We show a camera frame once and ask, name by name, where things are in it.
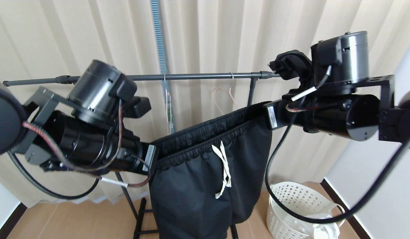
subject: robotic arm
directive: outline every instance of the robotic arm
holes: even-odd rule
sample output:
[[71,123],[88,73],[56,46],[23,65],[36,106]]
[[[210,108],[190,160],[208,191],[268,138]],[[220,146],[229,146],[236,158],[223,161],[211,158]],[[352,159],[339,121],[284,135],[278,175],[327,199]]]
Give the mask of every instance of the robotic arm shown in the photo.
[[[267,165],[266,185],[273,199],[292,216],[311,223],[333,223],[358,211],[410,148],[410,92],[394,106],[394,76],[369,77],[367,32],[321,41],[311,47],[311,55],[312,61],[292,50],[269,64],[284,80],[299,77],[300,86],[265,105],[269,129],[287,126]],[[129,171],[149,179],[159,149],[140,142],[122,123],[122,118],[146,114],[151,109],[149,99],[135,96],[135,82],[97,60],[78,80],[66,77],[58,81],[74,82],[67,98],[40,87],[23,105],[0,84],[0,154],[7,151],[17,166],[15,153],[24,154],[28,162],[44,171],[80,171],[98,179],[110,170]],[[380,100],[355,94],[357,88],[367,86],[381,86]],[[58,104],[73,108],[72,116],[57,111]],[[269,165],[292,125],[307,133],[325,132],[356,141],[369,139],[379,129],[380,140],[401,142],[402,146],[356,207],[331,219],[310,219],[285,207],[268,183]],[[147,180],[131,186],[142,186]]]

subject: elastic waistband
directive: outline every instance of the elastic waistband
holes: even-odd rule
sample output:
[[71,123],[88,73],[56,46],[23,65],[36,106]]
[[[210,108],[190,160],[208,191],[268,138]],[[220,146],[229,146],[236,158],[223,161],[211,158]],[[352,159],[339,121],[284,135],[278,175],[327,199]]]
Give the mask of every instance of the elastic waistband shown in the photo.
[[264,121],[265,103],[236,110],[152,142],[161,148],[156,169],[180,165],[211,151],[211,145],[219,145],[221,141],[229,144],[257,122]]

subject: white wall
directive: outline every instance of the white wall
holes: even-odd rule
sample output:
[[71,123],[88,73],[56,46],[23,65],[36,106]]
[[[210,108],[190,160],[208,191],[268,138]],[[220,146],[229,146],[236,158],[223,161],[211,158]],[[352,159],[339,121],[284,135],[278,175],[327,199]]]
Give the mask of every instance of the white wall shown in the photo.
[[[410,90],[410,47],[395,72],[395,100]],[[350,142],[326,177],[352,207],[367,191],[399,143],[381,142],[377,135],[366,142]],[[357,219],[375,239],[410,238],[410,151],[392,172]]]
[[0,183],[0,229],[19,203],[20,201]]

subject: black shorts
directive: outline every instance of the black shorts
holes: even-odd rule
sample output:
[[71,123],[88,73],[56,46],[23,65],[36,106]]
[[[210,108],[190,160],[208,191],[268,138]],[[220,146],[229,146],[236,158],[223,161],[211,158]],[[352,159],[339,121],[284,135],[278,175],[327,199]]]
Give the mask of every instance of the black shorts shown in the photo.
[[[264,103],[248,106],[158,139],[161,147],[149,184],[161,239],[225,239],[232,223],[246,221],[261,193],[272,131]],[[213,151],[224,145],[231,187]]]

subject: curtain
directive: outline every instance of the curtain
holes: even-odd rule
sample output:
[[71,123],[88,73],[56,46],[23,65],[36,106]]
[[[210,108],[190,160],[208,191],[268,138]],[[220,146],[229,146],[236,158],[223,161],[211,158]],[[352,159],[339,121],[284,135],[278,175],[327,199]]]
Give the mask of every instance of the curtain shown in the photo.
[[[410,44],[410,0],[159,3],[167,65],[173,74],[268,71],[267,64],[279,53],[298,49],[311,57],[309,47],[319,40],[366,30],[370,73],[378,76],[392,74]],[[159,74],[150,1],[0,1],[1,81],[80,75],[92,59],[114,65],[125,74]],[[167,134],[162,85],[159,81],[137,84],[136,95],[149,97],[152,110],[140,119],[124,122],[142,141],[150,142]],[[297,85],[296,80],[281,78],[258,80],[253,102],[277,100]],[[63,96],[73,87],[44,86]],[[23,103],[37,87],[9,89]],[[223,91],[229,88],[235,104]],[[249,80],[177,80],[170,82],[170,92],[175,129],[181,130],[246,106]],[[70,109],[59,109],[70,113]],[[273,133],[273,148],[282,132]],[[308,134],[293,127],[273,163],[272,179],[319,182],[347,143],[336,136]],[[94,181],[77,173],[44,173],[22,155],[19,158],[40,183],[61,194],[80,194]],[[115,179],[113,173],[108,177]],[[123,178],[131,183],[144,179],[131,173],[123,173]],[[41,200],[56,200],[32,186],[5,154],[0,156],[0,182],[28,207]],[[129,192],[138,197],[147,190],[142,187]],[[121,193],[120,187],[100,182],[88,198],[114,199]]]

